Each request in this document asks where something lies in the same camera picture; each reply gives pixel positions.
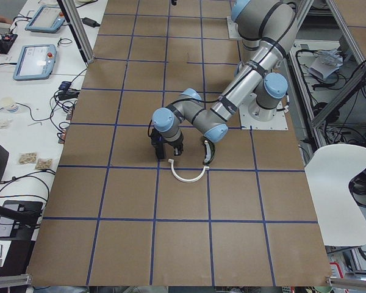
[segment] blue tape grid line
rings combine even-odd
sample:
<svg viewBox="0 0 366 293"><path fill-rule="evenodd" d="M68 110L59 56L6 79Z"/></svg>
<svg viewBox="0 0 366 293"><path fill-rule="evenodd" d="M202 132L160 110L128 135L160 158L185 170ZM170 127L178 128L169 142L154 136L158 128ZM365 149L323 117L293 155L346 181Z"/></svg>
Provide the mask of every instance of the blue tape grid line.
<svg viewBox="0 0 366 293"><path fill-rule="evenodd" d="M138 1L137 3L137 13L138 13L138 8L140 6L140 1ZM134 25L133 25L133 30L132 30L132 34L134 34L134 28L135 28L135 22L137 20L137 16L135 16L134 18ZM129 52L127 54L127 59L129 59L130 57L130 53L131 53L131 48L132 48L132 44L133 44L133 36L131 37L131 41L130 41L130 45L129 45ZM123 81L122 81L122 89L124 89L124 83L126 81L126 75L127 75L127 66L125 67L124 70L124 76L123 76ZM117 115L115 117L115 124L118 124L118 118L119 118L119 114L120 114L120 107L121 107L121 102L122 102L122 96L123 96L123 90L121 91L120 94L120 101L118 104L118 110L117 110ZM111 147L110 147L110 153L109 153L109 161L107 163L107 170L106 170L106 176L104 178L104 185L103 185L103 190L102 190L102 197L101 197L101 201L100 201L100 205L99 205L99 212L98 212L98 217L101 217L102 214L102 208L103 208L103 201L104 201L104 195L106 192L106 187L107 187L107 180L109 177L109 171L110 168L109 166L111 165L111 158L112 158L112 153L113 153L113 148L114 148L114 140L115 140L115 135L117 134L117 126L114 126L114 132L113 132L113 136L112 136L112 141L111 141ZM99 224L100 224L100 220L97 220L96 222L96 228L95 228L95 236L93 239L93 245L92 245L92 251L91 251L91 257L90 257L90 263L89 263L89 267L88 267L88 274L87 274L87 282L86 285L89 285L90 282L90 277L91 277L91 271L92 271L92 264L93 264L93 257L95 255L95 248L96 248L96 241L98 238L98 231L99 231Z"/></svg>
<svg viewBox="0 0 366 293"><path fill-rule="evenodd" d="M231 219L141 219L141 218L111 218L111 217L51 217L44 220L62 221L104 221L104 222L171 222L171 223L256 223L256 224L318 224L317 221L286 221L286 220L231 220Z"/></svg>
<svg viewBox="0 0 366 293"><path fill-rule="evenodd" d="M203 11L202 1L199 2L199 14L201 15L201 59L202 59L202 82L203 82L203 100L206 101L206 77L205 77L205 57L204 57L204 44L203 44ZM214 258L213 258L213 237L212 237L212 209L210 204L210 178L209 171L206 172L206 184L207 184L207 210L209 215L209 248L210 248L210 275L212 280L212 286L215 286L214 278Z"/></svg>
<svg viewBox="0 0 366 293"><path fill-rule="evenodd" d="M59 165L59 168L107 168L103 165ZM133 167L133 166L109 166L110 169L135 169L135 170L171 170L169 167ZM175 167L181 171L202 171L202 168ZM273 170L273 169L233 169L233 168L211 168L210 172L272 172L272 173L305 173L304 170Z"/></svg>
<svg viewBox="0 0 366 293"><path fill-rule="evenodd" d="M165 55L164 55L164 76L163 76L163 95L162 106L164 106L165 99L165 83L167 79L167 55L168 55L168 34L170 30L170 10L171 3L168 5L168 19L167 19L167 40L165 42ZM151 246L151 267L149 273L149 285L153 284L153 268L154 268L154 241L156 236L156 218L157 218L157 196L159 193L159 178L160 178L160 160L157 161L157 175L156 175L156 190L154 194L154 210L153 210L153 226L152 226L152 246Z"/></svg>
<svg viewBox="0 0 366 293"><path fill-rule="evenodd" d="M274 276L274 269L273 269L273 261L271 260L270 242L268 241L267 226L266 226L266 222L265 222L265 213L264 213L264 206L263 206L263 199L262 199L262 191L261 191L261 188L260 188L259 172L258 172L258 169L257 169L255 144L254 144L254 137L253 137L252 131L253 130L252 130L252 127L251 127L251 129L249 130L249 136L251 137L252 154L253 154L253 157L254 157L254 165L255 165L255 173L256 173L256 181L257 181L257 191L259 193L260 209L262 211L263 228L264 228L264 236L265 236L266 246L267 246L268 263L270 265L270 273L271 273L271 280L273 282L273 286L276 286L275 276Z"/></svg>
<svg viewBox="0 0 366 293"><path fill-rule="evenodd" d="M224 1L224 2L229 2L231 5L231 1L230 0L214 0L214 1ZM219 65L219 64L225 64L225 65L235 65L234 63L205 63L204 62L204 45L203 45L203 40L204 39L211 39L211 40L227 40L227 39L223 39L223 38L204 38L203 37L203 19L207 18L207 17L203 17L202 16L202 2L200 1L200 10L201 10L201 16L200 17L193 17L193 18L200 18L201 20L201 37L172 37L172 38L192 38L192 39L201 39L201 47L202 47L202 62L189 62L192 64L201 64L203 67L203 92L202 94L204 95L204 99L206 100L206 94L210 94L210 93L218 93L218 92L206 92L206 78L205 78L205 74L204 74L204 66L205 64L214 64L214 65ZM120 92L120 101L119 101L119 105L118 105L118 111L117 111L117 115L116 115L116 120L114 124L108 124L108 123L72 123L74 125L99 125L99 126L114 126L114 132L113 132L113 137L112 137L112 144L110 147L110 153L109 153L109 162L107 164L107 166L90 166L90 165L60 165L59 167L87 167L87 168L105 168L106 169L106 176L105 176L105 180L104 180L104 186L103 186L103 190L102 190L102 196L101 196L101 201L100 201L100 205L99 205L99 212L98 212L98 216L97 217L43 217L46 220L91 220L91 221L96 221L96 229L95 229L95 236L94 236L94 241L93 241L93 247L92 247L92 251L91 251L91 257L90 257L90 263L89 263L89 267L88 267L88 274L87 274L87 285L89 284L90 281L90 276L91 276L91 272L92 272L92 264L93 264L93 257L95 255L95 248L96 248L96 242L97 242L97 237L98 237L98 229L99 229L99 224L100 221L130 221L130 222L152 222L153 226L152 226L152 247L151 247L151 263L150 263L150 276L149 276L149 284L152 285L153 283L153 266L154 266L154 246L155 246L155 237L156 237L156 223L157 222L185 222L185 223L208 223L209 224L209 244L210 244L210 269L211 269L211 279L212 279L212 286L215 285L215 275L214 275L214 259L213 259L213 246L212 246L212 223L262 223L264 226L264 233L265 233L265 240L266 240L266 246L267 246L267 252L268 252L268 261L269 261L269 265L270 265L270 272L271 272L271 279L273 282L273 286L276 285L276 281L275 281L275 276L274 276L274 271L273 271L273 265L272 265L272 260L271 260L271 251L270 251L270 244L269 244L269 240L268 240L268 233L267 233L267 224L268 223L281 223L281 224L299 224L299 223L304 223L304 224L317 224L317 221L275 221L275 220L266 220L265 219L265 214L264 214L264 206L263 206L263 202L262 202L262 195L261 195L261 191L260 191L260 181L259 181L259 173L260 172L298 172L298 173L303 173L304 170L259 170L257 168L257 162L256 162L256 154L255 154L255 147L254 147L254 142L253 142L253 135L252 135L252 129L250 130L249 134L251 136L251 141L252 141L252 148L253 148L253 157L254 157L254 166L255 169L222 169L222 168L215 168L212 170L208 170L207 171L207 202L208 202L208 219L158 219L157 218L157 196L158 196L158 188L159 188L159 175L160 175L160 170L169 170L169 168L166 167L161 167L160 166L160 161L157 162L157 166L156 167L125 167L125 166L110 166L110 162L112 159L112 153L113 153L113 146L114 146L114 140L115 140L115 136L117 133L117 127L119 126L125 126L125 127L148 127L148 125L121 125L118 124L118 117L119 117L119 113L120 113L120 107L121 107L121 102L122 102L122 97L123 97L123 93L125 91L130 91L130 92L160 92L162 93L163 97L162 97L162 105L164 105L164 98L165 98L165 93L166 92L176 92L176 93L180 93L180 91L166 91L165 90L165 83L166 83L166 65L167 65L167 52L168 52L168 38L171 38L168 36L168 30L169 30L169 23L170 23L170 18L171 17L186 17L186 16L170 16L170 8L171 8L171 4L168 8L168 24L167 24L167 42L166 42L166 50L165 50L165 60L164 61L148 61L148 60L129 60L130 57L130 52L131 52L131 48L132 48L132 43L133 43L133 39L134 37L161 37L161 36L142 36L142 35L134 35L134 29L135 29L135 24L137 21L137 17L138 16L142 16L138 14L138 8L140 5L140 0L137 3L137 13L135 14L135 20L134 20L134 26L133 26L133 30L132 30L132 34L131 35L122 35L122 36L130 36L131 37L131 42L130 42L130 47L129 47L129 52L128 52L128 56L127 59L109 59L109 58L97 58L97 59L101 59L101 60L111 60L111 61L125 61L125 62L129 62L129 61L133 61L133 62L153 62L153 63L164 63L164 77L163 77L163 90L124 90L124 83L126 80L126 75L127 75L127 66L125 68L125 72L124 72L124 79L123 79L123 85L122 85L122 89L93 89L93 88L83 88L82 90L105 90L105 91L116 91L116 92ZM240 48L238 47L238 51L239 51L239 58L241 60L241 53L240 53ZM106 186L107 186L107 180L108 180L108 175L109 175L109 170L111 168L128 168L128 169L145 169L145 170L157 170L157 176L156 176L156 189L155 189L155 199L154 199L154 215L152 219L132 219L132 218L108 218L108 217L101 217L101 213L102 213L102 206L103 206L103 201L104 201L104 195L105 195L105 191L106 191ZM177 170L200 170L199 168L176 168ZM257 187L258 187L258 191L259 191L259 199L260 199L260 208L262 211L262 220L222 220L222 219L212 219L211 216L211 203L210 203L210 172L217 172L217 171L222 171L222 172L255 172L256 173L256 178L257 178Z"/></svg>

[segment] metal bracket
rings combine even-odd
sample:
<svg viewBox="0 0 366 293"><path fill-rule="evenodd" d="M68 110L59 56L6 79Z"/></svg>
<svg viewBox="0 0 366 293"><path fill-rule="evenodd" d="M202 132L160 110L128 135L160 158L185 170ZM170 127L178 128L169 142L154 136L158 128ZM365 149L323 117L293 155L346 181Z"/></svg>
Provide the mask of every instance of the metal bracket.
<svg viewBox="0 0 366 293"><path fill-rule="evenodd" d="M328 286L342 289L366 291L366 280L327 277Z"/></svg>
<svg viewBox="0 0 366 293"><path fill-rule="evenodd" d="M29 274L18 276L0 277L0 288L24 286L31 284L32 277Z"/></svg>

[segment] person's hand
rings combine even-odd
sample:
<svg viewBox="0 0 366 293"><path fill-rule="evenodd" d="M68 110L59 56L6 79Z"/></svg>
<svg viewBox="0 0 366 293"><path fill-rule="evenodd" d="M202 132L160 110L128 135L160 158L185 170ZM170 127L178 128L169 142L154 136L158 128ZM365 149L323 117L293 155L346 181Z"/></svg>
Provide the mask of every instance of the person's hand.
<svg viewBox="0 0 366 293"><path fill-rule="evenodd" d="M8 24L12 24L13 23L13 20L11 20L10 18L4 17L3 20L4 20L3 23L8 23Z"/></svg>

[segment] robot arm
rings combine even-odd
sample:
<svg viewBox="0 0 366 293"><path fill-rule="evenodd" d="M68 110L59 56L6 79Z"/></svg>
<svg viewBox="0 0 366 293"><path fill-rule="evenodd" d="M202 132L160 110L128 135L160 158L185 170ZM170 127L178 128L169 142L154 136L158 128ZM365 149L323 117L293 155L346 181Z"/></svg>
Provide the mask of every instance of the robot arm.
<svg viewBox="0 0 366 293"><path fill-rule="evenodd" d="M259 42L259 46L250 47L252 58L244 64L218 101L206 110L201 97L193 89L187 89L179 99L157 109L152 116L154 128L174 148L175 156L183 152L183 134L179 124L184 119L207 140L216 143L228 131L226 122L255 89L260 92L256 103L264 111L276 108L287 90L283 76L268 72L287 55L295 40L297 25L291 7L279 0L237 0L232 20L237 23L243 42Z"/></svg>

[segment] white curved object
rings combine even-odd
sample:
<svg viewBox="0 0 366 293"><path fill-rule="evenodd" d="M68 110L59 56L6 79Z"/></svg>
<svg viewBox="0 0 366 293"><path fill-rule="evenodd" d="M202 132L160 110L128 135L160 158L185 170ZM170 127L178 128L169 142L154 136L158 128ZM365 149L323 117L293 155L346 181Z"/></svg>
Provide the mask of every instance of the white curved object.
<svg viewBox="0 0 366 293"><path fill-rule="evenodd" d="M172 171L173 176L175 176L175 178L177 180L182 181L182 182L185 182L185 183L192 183L192 182L198 181L199 179L201 179L203 177L203 175L205 174L206 170L210 169L209 166L203 166L202 172L197 177L195 177L193 179L185 179L185 178L180 177L176 173L176 171L175 171L175 169L173 167L174 160L169 159L168 162L171 163L171 171Z"/></svg>
<svg viewBox="0 0 366 293"><path fill-rule="evenodd" d="M366 169L366 148L327 145L305 167L324 244L366 244L366 220L348 190L352 178Z"/></svg>

